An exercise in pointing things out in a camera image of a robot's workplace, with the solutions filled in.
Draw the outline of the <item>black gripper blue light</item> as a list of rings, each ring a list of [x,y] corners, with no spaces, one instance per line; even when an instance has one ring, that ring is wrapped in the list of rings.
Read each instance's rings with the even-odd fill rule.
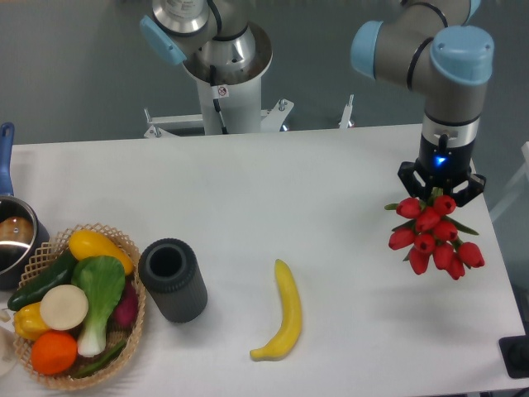
[[[470,165],[479,122],[480,117],[462,124],[424,116],[417,160],[398,169],[411,197],[429,198],[433,188],[443,188],[464,207],[484,192],[486,177],[472,173]]]

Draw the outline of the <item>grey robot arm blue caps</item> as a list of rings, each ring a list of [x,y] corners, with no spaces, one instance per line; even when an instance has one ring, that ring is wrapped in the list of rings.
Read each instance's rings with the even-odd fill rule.
[[[406,1],[392,23],[359,28],[350,62],[359,73],[400,85],[425,99],[418,157],[398,177],[420,199],[440,190],[464,206],[486,179],[470,160],[493,72],[489,33],[469,24],[476,1]],[[240,1],[155,1],[141,34],[166,63],[182,65],[197,84],[208,135],[261,132],[261,78],[270,39]]]

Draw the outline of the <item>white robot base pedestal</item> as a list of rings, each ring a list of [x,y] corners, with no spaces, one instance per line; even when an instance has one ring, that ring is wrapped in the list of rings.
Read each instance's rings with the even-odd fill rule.
[[[212,39],[200,47],[183,66],[197,85],[202,115],[212,114],[215,106],[227,112],[229,127],[240,117],[244,127],[259,132],[261,78],[272,55],[268,35],[253,22],[232,40]]]

